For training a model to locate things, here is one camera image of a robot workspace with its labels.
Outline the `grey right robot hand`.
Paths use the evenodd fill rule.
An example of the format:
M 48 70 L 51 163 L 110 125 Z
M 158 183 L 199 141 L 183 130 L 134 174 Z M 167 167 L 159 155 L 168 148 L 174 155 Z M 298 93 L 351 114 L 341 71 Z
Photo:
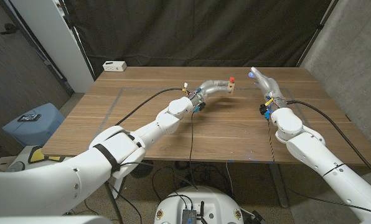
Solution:
M 287 107 L 286 98 L 273 78 L 265 76 L 255 67 L 250 69 L 248 76 L 255 79 L 255 85 L 262 91 L 266 100 L 269 96 L 279 108 Z

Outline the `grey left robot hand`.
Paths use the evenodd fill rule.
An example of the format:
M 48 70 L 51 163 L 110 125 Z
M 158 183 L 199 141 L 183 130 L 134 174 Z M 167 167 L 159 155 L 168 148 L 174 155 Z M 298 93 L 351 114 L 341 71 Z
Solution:
M 218 91 L 224 91 L 232 94 L 235 88 L 235 82 L 228 80 L 207 80 L 201 86 L 191 93 L 188 97 L 190 99 L 194 108 L 196 108 L 201 103 L 205 102 L 208 97 L 213 95 Z

